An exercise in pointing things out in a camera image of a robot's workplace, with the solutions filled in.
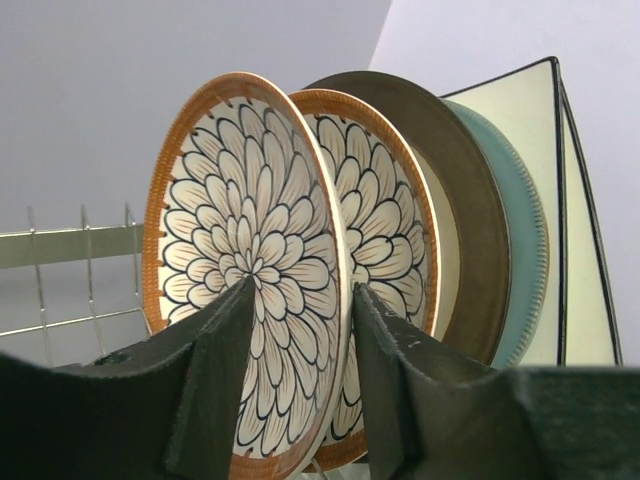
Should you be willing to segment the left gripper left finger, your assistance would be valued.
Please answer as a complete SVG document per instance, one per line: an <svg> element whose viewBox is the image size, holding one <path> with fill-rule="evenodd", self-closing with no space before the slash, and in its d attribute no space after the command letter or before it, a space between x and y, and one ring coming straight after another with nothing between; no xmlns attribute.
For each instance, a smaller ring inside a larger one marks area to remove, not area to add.
<svg viewBox="0 0 640 480"><path fill-rule="evenodd" d="M253 329L235 284L147 340L89 365L1 358L5 479L225 479Z"/></svg>

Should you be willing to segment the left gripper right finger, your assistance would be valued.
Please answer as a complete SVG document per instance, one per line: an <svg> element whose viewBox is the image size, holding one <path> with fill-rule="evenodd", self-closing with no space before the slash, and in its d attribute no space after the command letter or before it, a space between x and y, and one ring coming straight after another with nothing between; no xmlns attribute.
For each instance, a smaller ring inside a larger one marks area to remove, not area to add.
<svg viewBox="0 0 640 480"><path fill-rule="evenodd" d="M368 286L353 297L374 479L635 479L639 372L495 370L397 316Z"/></svg>

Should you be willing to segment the floral patterned plate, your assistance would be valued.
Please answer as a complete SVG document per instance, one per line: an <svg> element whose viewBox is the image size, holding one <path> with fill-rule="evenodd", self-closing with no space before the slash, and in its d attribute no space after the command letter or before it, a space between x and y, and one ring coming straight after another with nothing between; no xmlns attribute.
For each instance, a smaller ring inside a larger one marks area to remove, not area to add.
<svg viewBox="0 0 640 480"><path fill-rule="evenodd" d="M262 307L251 345L239 438L263 453L294 454L333 470L366 451L355 340L338 298L348 280L369 286L400 317L433 319L437 250L426 183L398 131L377 110L334 90L295 92L315 135L344 225L302 170L302 145L288 148L292 176L260 246Z"/></svg>
<svg viewBox="0 0 640 480"><path fill-rule="evenodd" d="M155 163L142 255L161 331L249 278L254 328L230 475L289 479L331 423L348 356L345 227L315 134L265 78L231 72L184 105Z"/></svg>

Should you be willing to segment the dark brown rimmed plate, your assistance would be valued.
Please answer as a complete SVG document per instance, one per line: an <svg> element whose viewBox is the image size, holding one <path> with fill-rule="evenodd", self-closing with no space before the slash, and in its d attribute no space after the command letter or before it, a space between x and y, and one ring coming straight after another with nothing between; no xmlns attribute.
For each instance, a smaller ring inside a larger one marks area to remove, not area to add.
<svg viewBox="0 0 640 480"><path fill-rule="evenodd" d="M499 189L478 143L443 100L404 78L349 71L312 85L369 103L412 147L430 189L442 253L434 335L490 364L506 321L511 247Z"/></svg>

